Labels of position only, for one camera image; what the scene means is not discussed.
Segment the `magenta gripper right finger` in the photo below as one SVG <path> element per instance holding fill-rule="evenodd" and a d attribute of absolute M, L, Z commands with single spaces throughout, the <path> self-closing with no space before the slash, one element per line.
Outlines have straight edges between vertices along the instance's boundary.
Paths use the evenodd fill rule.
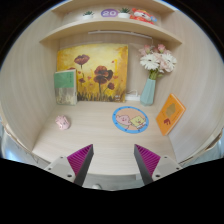
<path fill-rule="evenodd" d="M 134 156 L 145 185 L 182 169 L 168 155 L 159 156 L 137 144 L 134 145 Z"/>

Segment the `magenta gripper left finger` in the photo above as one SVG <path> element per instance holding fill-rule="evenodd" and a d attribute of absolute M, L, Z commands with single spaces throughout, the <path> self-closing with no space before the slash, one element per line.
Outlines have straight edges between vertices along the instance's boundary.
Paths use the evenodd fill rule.
<path fill-rule="evenodd" d="M 69 156 L 60 156 L 50 163 L 45 171 L 82 186 L 86 178 L 92 157 L 93 145 L 90 144 Z"/>

